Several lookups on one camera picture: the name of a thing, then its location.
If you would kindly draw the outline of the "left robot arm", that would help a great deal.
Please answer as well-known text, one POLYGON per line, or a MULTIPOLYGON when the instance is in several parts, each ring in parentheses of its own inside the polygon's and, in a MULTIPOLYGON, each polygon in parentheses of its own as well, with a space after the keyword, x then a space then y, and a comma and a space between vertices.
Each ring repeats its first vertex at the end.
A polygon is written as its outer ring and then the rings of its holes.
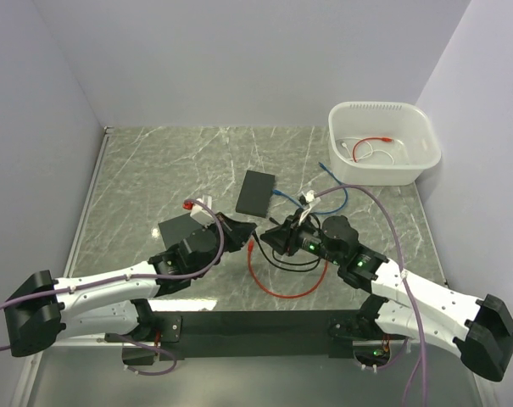
POLYGON ((39 353, 57 340, 98 333, 150 338, 158 325, 148 300, 179 292, 241 250, 256 229, 253 222, 222 213, 208 226, 190 215, 159 224, 165 250, 125 269, 93 276, 58 278, 33 273, 8 298, 4 310, 14 357, 39 353))

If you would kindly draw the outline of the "white plastic basin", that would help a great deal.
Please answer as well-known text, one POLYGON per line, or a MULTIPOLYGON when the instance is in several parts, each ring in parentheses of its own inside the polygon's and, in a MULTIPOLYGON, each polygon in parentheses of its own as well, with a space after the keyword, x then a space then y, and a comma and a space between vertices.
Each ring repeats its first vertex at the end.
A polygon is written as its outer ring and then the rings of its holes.
POLYGON ((408 103, 343 102, 328 115, 334 175, 361 186, 405 186, 442 156, 427 115, 408 103))

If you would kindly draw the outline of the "aluminium frame rail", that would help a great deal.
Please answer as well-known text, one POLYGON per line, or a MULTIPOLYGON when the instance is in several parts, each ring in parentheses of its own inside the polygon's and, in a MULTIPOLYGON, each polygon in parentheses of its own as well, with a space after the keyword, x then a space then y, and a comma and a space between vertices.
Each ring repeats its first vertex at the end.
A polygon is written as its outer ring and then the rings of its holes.
MULTIPOLYGON (((138 314, 133 308, 113 306, 104 311, 91 311, 65 322, 63 330, 55 338, 41 343, 39 348, 130 343, 136 340, 129 339, 127 334, 145 323, 148 315, 153 313, 146 310, 138 314)), ((414 313, 404 306, 385 303, 381 311, 359 312, 359 316, 374 321, 393 339, 415 341, 418 338, 414 313)))

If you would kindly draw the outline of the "black box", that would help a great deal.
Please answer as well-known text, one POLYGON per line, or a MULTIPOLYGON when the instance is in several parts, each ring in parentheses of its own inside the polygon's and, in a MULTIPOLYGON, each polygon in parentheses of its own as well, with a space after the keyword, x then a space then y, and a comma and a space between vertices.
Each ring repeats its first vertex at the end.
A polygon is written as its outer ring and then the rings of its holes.
POLYGON ((159 232, 166 249, 179 243, 200 227, 189 214, 180 215, 159 223, 159 232))

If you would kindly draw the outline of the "black network switch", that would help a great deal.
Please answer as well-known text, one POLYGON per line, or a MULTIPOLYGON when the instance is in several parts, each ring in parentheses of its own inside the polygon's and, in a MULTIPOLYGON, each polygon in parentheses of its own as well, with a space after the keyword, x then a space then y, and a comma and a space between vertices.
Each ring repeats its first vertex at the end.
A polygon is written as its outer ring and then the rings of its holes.
POLYGON ((274 175, 247 170, 238 195, 236 212, 265 218, 275 184, 276 177, 274 175))

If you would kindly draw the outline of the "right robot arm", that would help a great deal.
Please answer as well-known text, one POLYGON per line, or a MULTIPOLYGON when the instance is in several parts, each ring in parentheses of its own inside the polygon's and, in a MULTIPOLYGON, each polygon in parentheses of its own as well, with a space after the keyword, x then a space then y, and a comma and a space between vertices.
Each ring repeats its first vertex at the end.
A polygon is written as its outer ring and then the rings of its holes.
POLYGON ((505 302, 456 292, 402 269, 359 241, 346 217, 321 226, 289 216, 260 236, 278 254, 299 250, 337 265, 338 276, 369 293, 358 328, 368 338, 383 332, 417 339, 449 351, 473 373, 500 382, 513 356, 513 318, 505 302))

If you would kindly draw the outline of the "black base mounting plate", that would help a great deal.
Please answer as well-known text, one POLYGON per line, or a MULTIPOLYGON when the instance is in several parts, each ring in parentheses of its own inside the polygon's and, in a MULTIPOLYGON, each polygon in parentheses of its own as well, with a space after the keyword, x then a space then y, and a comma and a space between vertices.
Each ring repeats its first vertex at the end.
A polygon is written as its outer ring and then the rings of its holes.
POLYGON ((180 360, 205 357, 327 355, 351 358, 354 342, 385 333, 356 310, 155 312, 127 334, 158 342, 180 360))

